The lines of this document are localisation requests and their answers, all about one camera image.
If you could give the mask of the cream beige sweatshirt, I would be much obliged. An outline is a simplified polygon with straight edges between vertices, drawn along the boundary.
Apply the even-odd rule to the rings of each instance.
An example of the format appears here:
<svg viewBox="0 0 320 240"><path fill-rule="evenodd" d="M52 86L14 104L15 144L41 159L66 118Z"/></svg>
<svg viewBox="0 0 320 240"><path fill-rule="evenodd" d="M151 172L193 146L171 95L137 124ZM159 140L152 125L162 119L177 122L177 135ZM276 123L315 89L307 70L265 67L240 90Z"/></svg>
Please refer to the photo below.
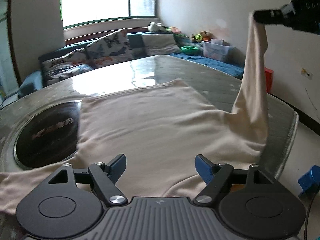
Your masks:
<svg viewBox="0 0 320 240"><path fill-rule="evenodd" d="M195 197L203 183L194 160L247 168L258 161L268 136L265 26L249 20L241 87L230 112L211 105L182 80L86 98L74 168L127 157L119 181L127 197Z"/></svg>

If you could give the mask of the butterfly pillow standing upright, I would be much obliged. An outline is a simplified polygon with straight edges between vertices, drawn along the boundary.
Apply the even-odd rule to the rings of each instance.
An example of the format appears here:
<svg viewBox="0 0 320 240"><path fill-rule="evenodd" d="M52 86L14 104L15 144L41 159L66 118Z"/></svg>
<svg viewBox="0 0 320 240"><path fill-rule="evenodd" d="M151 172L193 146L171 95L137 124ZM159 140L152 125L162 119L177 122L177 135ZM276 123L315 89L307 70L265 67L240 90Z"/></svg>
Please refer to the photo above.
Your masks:
<svg viewBox="0 0 320 240"><path fill-rule="evenodd" d="M133 60L126 33L126 29L120 29L86 46L89 58L97 68Z"/></svg>

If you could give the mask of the small plush toys pile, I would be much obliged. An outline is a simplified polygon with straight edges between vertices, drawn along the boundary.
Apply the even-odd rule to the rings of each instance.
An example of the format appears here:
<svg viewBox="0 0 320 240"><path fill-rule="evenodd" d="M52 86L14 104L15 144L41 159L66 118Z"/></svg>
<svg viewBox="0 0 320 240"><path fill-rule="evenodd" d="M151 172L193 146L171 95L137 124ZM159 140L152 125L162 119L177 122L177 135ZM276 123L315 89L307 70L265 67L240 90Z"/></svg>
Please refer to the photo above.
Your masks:
<svg viewBox="0 0 320 240"><path fill-rule="evenodd" d="M201 31L198 34L192 35L191 42L201 43L201 42L210 42L213 38L213 34L208 31Z"/></svg>

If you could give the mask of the clear plastic storage box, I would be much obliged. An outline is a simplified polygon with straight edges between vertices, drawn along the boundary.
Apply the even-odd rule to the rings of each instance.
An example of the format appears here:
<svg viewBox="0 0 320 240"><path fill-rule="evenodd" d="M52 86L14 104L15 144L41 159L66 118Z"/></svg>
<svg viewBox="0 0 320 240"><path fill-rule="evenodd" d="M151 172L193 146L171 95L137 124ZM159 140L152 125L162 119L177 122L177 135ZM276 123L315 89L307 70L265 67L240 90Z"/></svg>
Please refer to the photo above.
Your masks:
<svg viewBox="0 0 320 240"><path fill-rule="evenodd" d="M221 62L229 62L232 59L234 47L230 45L202 42L204 57Z"/></svg>

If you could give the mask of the green plastic bowl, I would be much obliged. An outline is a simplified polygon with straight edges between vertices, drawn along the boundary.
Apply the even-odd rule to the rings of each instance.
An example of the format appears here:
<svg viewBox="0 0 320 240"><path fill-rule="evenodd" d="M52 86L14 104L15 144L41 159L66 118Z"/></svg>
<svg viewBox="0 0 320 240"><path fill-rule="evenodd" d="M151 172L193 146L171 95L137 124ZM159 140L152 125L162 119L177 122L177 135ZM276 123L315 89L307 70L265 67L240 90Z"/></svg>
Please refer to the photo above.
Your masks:
<svg viewBox="0 0 320 240"><path fill-rule="evenodd" d="M182 46L181 51L186 55L192 55L192 56L200 55L201 53L200 49L196 46Z"/></svg>

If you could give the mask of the butterfly pillow lying flat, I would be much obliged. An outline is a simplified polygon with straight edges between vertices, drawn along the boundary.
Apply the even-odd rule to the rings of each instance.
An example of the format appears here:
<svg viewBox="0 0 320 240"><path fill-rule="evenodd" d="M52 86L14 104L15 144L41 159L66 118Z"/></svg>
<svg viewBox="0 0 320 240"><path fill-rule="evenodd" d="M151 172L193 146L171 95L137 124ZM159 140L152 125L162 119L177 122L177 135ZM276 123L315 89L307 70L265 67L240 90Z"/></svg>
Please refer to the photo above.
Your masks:
<svg viewBox="0 0 320 240"><path fill-rule="evenodd" d="M61 57L42 62L43 79L46 86L70 77L92 71L84 48L73 50Z"/></svg>

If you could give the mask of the window with green frame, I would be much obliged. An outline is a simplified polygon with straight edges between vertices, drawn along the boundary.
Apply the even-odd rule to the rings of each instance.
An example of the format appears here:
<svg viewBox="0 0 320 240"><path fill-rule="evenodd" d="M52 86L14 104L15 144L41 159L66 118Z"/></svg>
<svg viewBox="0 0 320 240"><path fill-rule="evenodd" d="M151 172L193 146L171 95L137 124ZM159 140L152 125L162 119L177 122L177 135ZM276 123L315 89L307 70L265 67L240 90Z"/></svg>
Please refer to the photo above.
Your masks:
<svg viewBox="0 0 320 240"><path fill-rule="evenodd" d="M64 28L125 19L156 16L156 0L60 0Z"/></svg>

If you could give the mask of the dark teal corner sofa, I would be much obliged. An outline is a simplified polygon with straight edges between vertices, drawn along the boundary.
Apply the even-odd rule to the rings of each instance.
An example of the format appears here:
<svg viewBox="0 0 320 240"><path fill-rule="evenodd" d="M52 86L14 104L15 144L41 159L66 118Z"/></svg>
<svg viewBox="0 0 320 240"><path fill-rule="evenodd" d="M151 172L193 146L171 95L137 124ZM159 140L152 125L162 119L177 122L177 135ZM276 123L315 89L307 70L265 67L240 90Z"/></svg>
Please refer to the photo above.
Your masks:
<svg viewBox="0 0 320 240"><path fill-rule="evenodd" d="M89 35L89 40L85 40L84 37L78 38L78 42L70 43L58 50L52 51L50 53L44 54L39 57L39 64L42 65L44 61L51 60L56 57L61 57L67 53L70 53L76 49L83 49L91 42L97 41L98 38L102 37L104 33L98 33L97 35ZM129 40L130 47L133 52L134 59L141 59L143 57L147 57L146 49L144 46L144 42L142 39L142 35L148 35L148 32L138 32L135 28L130 29L127 34L127 38ZM199 50L197 52L187 53L174 53L175 57L180 59L194 61L196 63L204 64L210 68L219 70L228 75L236 77L237 79L242 79L244 73L244 67L237 65L233 62L233 56L235 55L236 48L231 46L225 41L219 42L218 45L225 46L228 50L228 53L225 55L224 59L216 60L211 59L209 57L205 57L203 43L193 43L187 40L186 37L175 34L175 41L179 47L197 47ZM22 85L18 90L18 98L23 98L35 91L38 91L44 87L48 86L48 82L44 80L43 70L39 69L28 75L23 81Z"/></svg>

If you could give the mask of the black round induction cooktop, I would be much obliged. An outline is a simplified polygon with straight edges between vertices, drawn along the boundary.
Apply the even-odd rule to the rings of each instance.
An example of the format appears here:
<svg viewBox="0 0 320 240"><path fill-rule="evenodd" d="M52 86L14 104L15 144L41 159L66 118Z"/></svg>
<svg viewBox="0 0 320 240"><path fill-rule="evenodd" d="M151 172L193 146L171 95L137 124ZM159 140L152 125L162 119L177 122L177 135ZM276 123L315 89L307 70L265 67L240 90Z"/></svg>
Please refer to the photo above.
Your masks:
<svg viewBox="0 0 320 240"><path fill-rule="evenodd" d="M81 101L58 103L23 125L14 144L14 158L24 170L71 158L76 152Z"/></svg>

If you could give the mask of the red plastic stool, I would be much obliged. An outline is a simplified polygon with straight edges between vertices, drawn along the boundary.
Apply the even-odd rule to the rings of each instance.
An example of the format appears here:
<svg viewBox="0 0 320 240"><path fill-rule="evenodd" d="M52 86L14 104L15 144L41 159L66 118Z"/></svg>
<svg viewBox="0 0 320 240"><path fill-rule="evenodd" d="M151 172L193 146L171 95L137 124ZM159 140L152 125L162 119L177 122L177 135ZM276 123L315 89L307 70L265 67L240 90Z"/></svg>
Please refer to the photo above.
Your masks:
<svg viewBox="0 0 320 240"><path fill-rule="evenodd" d="M273 84L273 74L274 71L269 69L269 68L265 68L265 77L266 77L266 91L267 93L271 92L272 89L272 84Z"/></svg>

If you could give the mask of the plain grey cushion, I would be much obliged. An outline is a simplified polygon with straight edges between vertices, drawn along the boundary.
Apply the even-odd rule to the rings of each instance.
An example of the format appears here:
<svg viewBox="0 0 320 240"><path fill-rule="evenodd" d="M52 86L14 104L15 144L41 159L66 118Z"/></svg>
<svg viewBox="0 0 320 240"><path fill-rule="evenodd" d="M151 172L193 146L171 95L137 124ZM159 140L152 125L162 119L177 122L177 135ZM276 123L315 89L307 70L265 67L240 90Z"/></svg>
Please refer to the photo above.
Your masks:
<svg viewBox="0 0 320 240"><path fill-rule="evenodd" d="M181 52L172 34L143 34L141 37L148 56Z"/></svg>

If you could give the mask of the grey quilted star tablecloth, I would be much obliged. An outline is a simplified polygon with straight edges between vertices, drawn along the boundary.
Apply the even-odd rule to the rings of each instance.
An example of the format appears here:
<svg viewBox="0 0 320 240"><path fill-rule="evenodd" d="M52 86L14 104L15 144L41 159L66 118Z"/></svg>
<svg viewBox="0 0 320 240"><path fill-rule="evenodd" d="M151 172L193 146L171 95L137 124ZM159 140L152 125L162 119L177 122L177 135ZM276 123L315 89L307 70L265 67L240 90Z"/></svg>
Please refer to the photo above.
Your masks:
<svg viewBox="0 0 320 240"><path fill-rule="evenodd" d="M70 77L31 93L1 110L1 137L4 138L1 146L1 239L36 239L18 223L17 206L44 179L63 164L69 163L67 159L31 170L24 170L17 165L14 144L28 120L58 103L73 100L82 103L86 98L161 85L173 80L182 80L215 108L226 112L232 110L242 83L242 80L204 65L158 55ZM266 146L254 163L276 180L287 160L297 119L295 111L287 107L279 120L281 146L272 149L271 136L268 134ZM234 168L246 170L249 166ZM120 191L119 181L124 173L116 182ZM199 178L203 183L200 193L206 184ZM108 207L95 226L71 239L247 239L229 231L212 208L194 204L195 197L125 197L127 204Z"/></svg>

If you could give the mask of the panda plush toy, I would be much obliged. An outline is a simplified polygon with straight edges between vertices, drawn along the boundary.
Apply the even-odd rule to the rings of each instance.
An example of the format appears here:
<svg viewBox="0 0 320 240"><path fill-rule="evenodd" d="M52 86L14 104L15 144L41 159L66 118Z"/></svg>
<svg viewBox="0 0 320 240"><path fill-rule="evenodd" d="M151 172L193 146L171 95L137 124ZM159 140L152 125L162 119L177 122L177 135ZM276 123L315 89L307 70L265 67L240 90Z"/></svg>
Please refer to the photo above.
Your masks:
<svg viewBox="0 0 320 240"><path fill-rule="evenodd" d="M163 26L161 23L151 22L147 27L149 32L158 33L166 31L166 27Z"/></svg>

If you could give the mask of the blue plastic stool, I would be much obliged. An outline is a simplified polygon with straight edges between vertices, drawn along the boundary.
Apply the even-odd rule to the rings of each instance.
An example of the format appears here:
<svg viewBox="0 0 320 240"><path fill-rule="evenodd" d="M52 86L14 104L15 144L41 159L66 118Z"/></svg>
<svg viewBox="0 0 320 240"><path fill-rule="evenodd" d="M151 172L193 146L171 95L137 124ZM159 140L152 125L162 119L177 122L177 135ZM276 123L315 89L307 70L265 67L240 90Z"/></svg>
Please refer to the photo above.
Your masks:
<svg viewBox="0 0 320 240"><path fill-rule="evenodd" d="M298 179L302 189L299 198L307 197L311 199L319 192L320 167L313 165L308 172Z"/></svg>

